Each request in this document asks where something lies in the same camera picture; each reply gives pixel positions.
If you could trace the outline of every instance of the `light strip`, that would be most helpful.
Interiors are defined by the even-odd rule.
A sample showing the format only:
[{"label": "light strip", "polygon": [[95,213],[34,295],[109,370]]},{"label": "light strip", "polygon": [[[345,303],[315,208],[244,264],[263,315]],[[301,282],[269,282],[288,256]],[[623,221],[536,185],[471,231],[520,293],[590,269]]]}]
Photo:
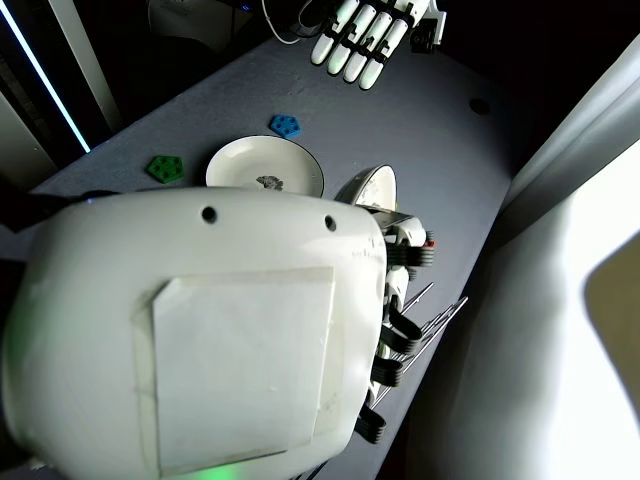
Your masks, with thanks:
[{"label": "light strip", "polygon": [[27,58],[31,62],[31,65],[33,65],[33,68],[35,69],[36,73],[40,77],[40,80],[42,80],[42,83],[44,84],[45,88],[49,92],[49,95],[51,95],[51,98],[53,99],[56,106],[58,107],[58,110],[60,110],[60,113],[69,124],[69,128],[71,128],[71,131],[73,131],[73,134],[78,139],[78,142],[80,142],[80,145],[82,146],[84,151],[86,153],[89,153],[89,151],[91,150],[89,148],[89,145],[87,145],[87,142],[85,142],[84,137],[80,133],[80,130],[78,130],[78,127],[73,122],[71,115],[69,115],[69,112],[63,105],[62,100],[60,100],[60,97],[58,96],[55,89],[53,88],[53,85],[51,85],[51,82],[47,78],[47,75],[44,73],[44,70],[42,70],[42,67],[40,66],[40,62],[38,62],[38,59],[33,54],[31,47],[29,47],[29,44],[24,38],[24,35],[22,35],[20,28],[18,28],[18,24],[13,19],[13,16],[11,15],[11,12],[9,12],[9,9],[5,5],[4,0],[0,0],[0,12],[2,12],[2,15],[4,15],[4,18],[9,24],[9,27],[11,28],[11,30],[13,31],[13,34],[18,39],[18,43],[20,43],[20,46],[24,50],[24,53],[27,55]]}]

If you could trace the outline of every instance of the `table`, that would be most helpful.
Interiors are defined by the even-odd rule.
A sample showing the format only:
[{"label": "table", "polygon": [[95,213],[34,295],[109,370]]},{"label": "table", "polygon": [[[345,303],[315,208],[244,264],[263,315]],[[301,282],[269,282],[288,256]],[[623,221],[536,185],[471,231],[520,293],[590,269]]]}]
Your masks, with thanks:
[{"label": "table", "polygon": [[[409,315],[422,324],[458,299],[509,187],[512,165],[531,128],[530,111],[452,59],[413,55],[407,43],[367,92],[313,66],[312,46],[310,41],[266,42],[96,147],[37,191],[74,195],[203,185],[206,165],[221,146],[269,134],[275,114],[295,115],[302,134],[294,141],[322,167],[325,198],[333,198],[364,168],[389,164],[397,177],[400,210],[435,231],[435,264],[421,269],[409,290],[411,296],[435,282]],[[472,98],[487,101],[490,114],[474,113]],[[185,178],[160,186],[146,175],[145,166],[158,154],[182,157]],[[36,229],[14,235],[0,227],[0,258],[28,258]],[[375,478],[436,345],[378,406],[388,424],[381,444],[370,445],[354,434],[316,478]],[[34,477],[16,472],[1,478]],[[46,477],[40,472],[38,478]]]}]

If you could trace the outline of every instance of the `white plate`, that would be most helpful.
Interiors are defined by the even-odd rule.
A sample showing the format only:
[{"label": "white plate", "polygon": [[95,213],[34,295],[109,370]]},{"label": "white plate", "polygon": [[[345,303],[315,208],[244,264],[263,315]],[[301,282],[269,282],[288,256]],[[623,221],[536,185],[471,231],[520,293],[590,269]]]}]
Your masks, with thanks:
[{"label": "white plate", "polygon": [[322,169],[300,145],[278,137],[244,137],[222,147],[207,167],[207,186],[280,190],[321,197]]},{"label": "white plate", "polygon": [[336,196],[339,202],[367,207],[396,209],[396,176],[389,165],[363,170]]}]

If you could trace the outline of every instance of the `printed design on plate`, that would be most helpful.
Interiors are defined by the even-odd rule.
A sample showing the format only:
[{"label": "printed design on plate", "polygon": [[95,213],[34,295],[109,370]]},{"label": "printed design on plate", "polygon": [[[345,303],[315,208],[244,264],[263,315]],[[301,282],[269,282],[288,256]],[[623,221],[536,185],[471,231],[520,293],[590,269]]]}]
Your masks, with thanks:
[{"label": "printed design on plate", "polygon": [[262,177],[256,178],[258,183],[261,183],[262,186],[269,190],[277,190],[279,192],[282,191],[284,187],[284,182],[280,180],[278,177],[274,177],[273,175],[264,175]]}]

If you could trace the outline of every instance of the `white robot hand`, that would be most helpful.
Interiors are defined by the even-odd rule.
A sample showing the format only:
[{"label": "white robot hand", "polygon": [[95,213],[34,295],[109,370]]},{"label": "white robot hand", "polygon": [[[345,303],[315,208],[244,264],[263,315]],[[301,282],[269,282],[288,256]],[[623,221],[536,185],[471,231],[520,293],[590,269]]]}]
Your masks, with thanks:
[{"label": "white robot hand", "polygon": [[344,69],[346,82],[359,79],[360,88],[368,90],[407,31],[423,19],[431,20],[427,41],[439,45],[446,12],[438,10],[436,0],[344,0],[316,43],[311,62],[321,65],[328,57],[330,75]]}]

